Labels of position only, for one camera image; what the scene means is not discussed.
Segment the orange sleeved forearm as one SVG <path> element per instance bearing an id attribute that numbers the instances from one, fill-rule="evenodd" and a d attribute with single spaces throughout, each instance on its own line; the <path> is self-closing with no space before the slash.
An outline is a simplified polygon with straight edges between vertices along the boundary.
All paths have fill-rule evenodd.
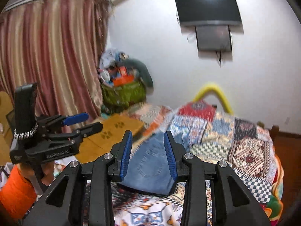
<path id="1" fill-rule="evenodd" d="M 24 217 L 36 201 L 37 194 L 31 182 L 25 179 L 15 165 L 6 184 L 1 188 L 1 213 L 12 221 Z"/>

